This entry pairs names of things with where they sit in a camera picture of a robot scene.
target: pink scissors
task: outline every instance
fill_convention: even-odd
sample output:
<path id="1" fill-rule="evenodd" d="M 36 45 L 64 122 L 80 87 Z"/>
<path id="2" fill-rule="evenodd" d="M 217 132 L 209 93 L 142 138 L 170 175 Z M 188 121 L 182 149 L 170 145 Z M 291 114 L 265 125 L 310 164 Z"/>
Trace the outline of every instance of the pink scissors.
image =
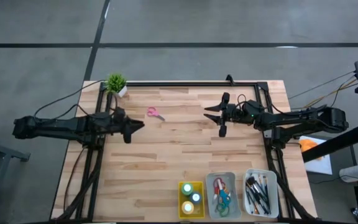
<path id="1" fill-rule="evenodd" d="M 157 109 L 155 109 L 152 106 L 147 108 L 147 116 L 156 116 L 156 117 L 160 118 L 162 121 L 165 121 L 165 119 L 163 117 L 161 117 L 161 115 L 158 113 Z"/>

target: white pot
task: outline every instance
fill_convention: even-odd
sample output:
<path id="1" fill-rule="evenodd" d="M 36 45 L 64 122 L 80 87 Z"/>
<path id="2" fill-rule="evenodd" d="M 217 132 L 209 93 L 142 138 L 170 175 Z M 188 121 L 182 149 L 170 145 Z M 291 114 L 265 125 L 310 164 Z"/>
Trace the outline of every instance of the white pot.
<path id="1" fill-rule="evenodd" d="M 124 88 L 122 88 L 118 93 L 117 93 L 117 95 L 119 96 L 119 97 L 123 97 L 124 95 L 125 95 L 125 93 L 127 93 L 127 86 L 124 86 Z"/>

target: gray floor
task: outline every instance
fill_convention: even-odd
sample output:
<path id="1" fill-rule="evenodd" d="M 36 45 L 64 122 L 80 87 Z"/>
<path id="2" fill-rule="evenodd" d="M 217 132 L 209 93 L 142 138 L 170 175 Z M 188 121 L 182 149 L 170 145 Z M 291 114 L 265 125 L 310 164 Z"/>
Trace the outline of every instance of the gray floor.
<path id="1" fill-rule="evenodd" d="M 0 1 L 0 43 L 92 42 L 103 2 Z M 118 0 L 110 4 L 101 42 L 358 42 L 358 0 Z M 48 219 L 67 142 L 14 139 L 12 122 L 79 88 L 90 52 L 0 49 L 0 144 L 32 153 L 28 163 L 10 166 L 0 193 L 0 223 Z M 222 80 L 231 74 L 237 80 L 284 80 L 292 96 L 352 71 L 356 60 L 358 48 L 99 49 L 91 80 L 111 72 L 130 80 Z M 304 106 L 346 79 L 294 98 L 291 106 Z M 40 116 L 60 114 L 77 101 L 73 96 Z M 335 105 L 346 111 L 351 128 L 358 126 L 358 95 L 352 89 L 340 92 Z M 349 151 L 336 152 L 332 162 L 334 171 L 351 166 Z M 310 175 L 310 180 L 335 176 Z M 353 222 L 351 185 L 311 188 L 319 217 Z"/>

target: potted plant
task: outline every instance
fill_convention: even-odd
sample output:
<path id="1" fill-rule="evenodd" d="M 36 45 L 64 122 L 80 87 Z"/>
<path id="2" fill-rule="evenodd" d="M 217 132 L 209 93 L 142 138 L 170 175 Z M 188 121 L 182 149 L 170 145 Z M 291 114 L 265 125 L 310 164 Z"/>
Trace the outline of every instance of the potted plant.
<path id="1" fill-rule="evenodd" d="M 127 80 L 120 73 L 112 73 L 106 80 L 106 88 L 110 93 L 123 97 L 127 92 Z"/>

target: orange object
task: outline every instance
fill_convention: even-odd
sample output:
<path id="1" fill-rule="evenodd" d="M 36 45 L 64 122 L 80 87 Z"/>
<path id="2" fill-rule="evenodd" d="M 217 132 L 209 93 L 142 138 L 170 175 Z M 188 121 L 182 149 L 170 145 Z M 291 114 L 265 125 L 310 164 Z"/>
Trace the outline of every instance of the orange object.
<path id="1" fill-rule="evenodd" d="M 301 151 L 306 152 L 307 150 L 311 149 L 312 147 L 317 146 L 318 144 L 310 139 L 302 139 L 299 140 L 299 144 L 301 145 Z"/>

